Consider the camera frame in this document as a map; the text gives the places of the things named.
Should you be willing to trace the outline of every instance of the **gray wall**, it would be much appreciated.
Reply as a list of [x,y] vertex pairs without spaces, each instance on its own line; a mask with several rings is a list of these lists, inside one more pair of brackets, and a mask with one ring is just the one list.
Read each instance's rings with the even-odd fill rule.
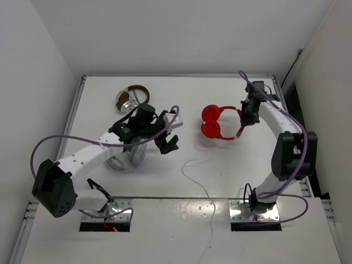
[[86,73],[275,73],[282,78],[333,0],[31,0]]
[[[0,263],[8,263],[30,197],[31,150],[62,133],[78,83],[29,0],[0,8]],[[38,161],[55,158],[45,143]]]
[[352,2],[337,0],[296,76],[307,129],[318,135],[317,174],[332,199],[344,263],[352,263],[351,24]]

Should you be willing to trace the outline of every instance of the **red headphones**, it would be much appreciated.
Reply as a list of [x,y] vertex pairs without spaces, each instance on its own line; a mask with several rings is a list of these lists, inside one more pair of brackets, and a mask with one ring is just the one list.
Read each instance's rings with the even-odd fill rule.
[[[223,140],[234,140],[235,137],[223,137],[221,135],[221,129],[220,125],[217,122],[219,119],[221,113],[225,109],[232,109],[237,111],[238,115],[241,118],[241,110],[237,109],[234,106],[223,106],[223,107],[218,107],[215,104],[211,104],[203,109],[202,112],[202,119],[204,123],[201,126],[202,133],[204,136],[211,138],[211,139],[223,139]],[[239,138],[242,134],[242,131],[244,129],[244,126],[241,126],[241,128],[238,130],[236,137]]]

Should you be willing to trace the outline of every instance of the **red ear cup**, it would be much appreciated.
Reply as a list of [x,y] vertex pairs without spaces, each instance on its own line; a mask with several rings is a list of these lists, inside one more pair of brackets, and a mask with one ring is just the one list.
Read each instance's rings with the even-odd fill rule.
[[211,139],[221,138],[220,125],[216,121],[208,120],[207,123],[202,124],[201,130],[204,136],[206,136],[207,138],[211,138]]
[[219,119],[222,111],[223,110],[217,107],[215,104],[211,104],[203,109],[202,119],[204,122],[208,122],[209,120],[216,121]]

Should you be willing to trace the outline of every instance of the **white cable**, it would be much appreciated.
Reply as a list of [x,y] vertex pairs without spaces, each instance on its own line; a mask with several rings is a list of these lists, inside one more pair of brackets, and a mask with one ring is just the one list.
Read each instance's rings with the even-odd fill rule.
[[[208,151],[209,149],[210,149],[210,148],[208,148],[207,150],[202,150],[202,151],[201,151],[201,150],[197,150],[197,151],[206,152],[206,151]],[[198,160],[200,160],[201,158],[202,158],[202,157],[196,158],[196,159],[191,159],[191,160],[189,160],[189,161],[186,161],[186,162],[183,164],[183,166],[182,166],[182,174],[183,174],[186,178],[188,178],[189,180],[191,180],[192,182],[194,182],[195,184],[198,184],[199,186],[201,186],[201,187],[203,188],[205,194],[207,195],[208,199],[210,200],[211,204],[213,204],[213,206],[214,206],[213,214],[212,214],[212,216],[211,216],[211,218],[210,218],[210,230],[211,230],[210,240],[209,240],[209,243],[208,243],[207,247],[204,249],[202,255],[200,256],[200,258],[199,258],[199,260],[198,260],[198,263],[201,261],[202,257],[203,257],[204,254],[207,252],[207,250],[211,247],[211,241],[212,241],[212,239],[213,239],[213,225],[212,225],[212,223],[213,223],[213,218],[214,218],[215,211],[216,211],[216,205],[215,205],[214,201],[211,199],[211,197],[210,197],[208,191],[205,189],[205,187],[204,187],[201,183],[199,183],[199,182],[193,180],[192,178],[190,178],[189,176],[187,176],[187,175],[185,174],[185,172],[184,172],[184,168],[185,168],[185,167],[194,167],[194,166],[187,166],[187,163],[192,162],[192,161],[198,161]]]

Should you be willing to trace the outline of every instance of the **headphones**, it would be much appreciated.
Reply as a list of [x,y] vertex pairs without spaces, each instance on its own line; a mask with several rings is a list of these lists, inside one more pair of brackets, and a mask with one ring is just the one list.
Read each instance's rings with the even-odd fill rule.
[[[220,125],[217,122],[219,119],[221,113],[225,109],[232,109],[237,111],[238,115],[241,118],[241,110],[237,109],[234,106],[223,106],[223,107],[218,107],[215,104],[211,104],[207,107],[205,107],[202,111],[202,119],[203,119],[203,124],[201,126],[202,133],[204,136],[211,138],[211,139],[222,139],[222,140],[234,140],[235,137],[223,137],[221,135],[221,129]],[[243,132],[244,126],[241,126],[241,128],[238,130],[236,137],[239,138]]]
[[150,94],[146,87],[142,85],[131,85],[119,92],[116,95],[116,107],[121,113],[128,113],[132,109],[136,108],[138,103],[136,103],[130,96],[129,92],[139,90],[146,94],[147,99],[143,103],[149,103]]

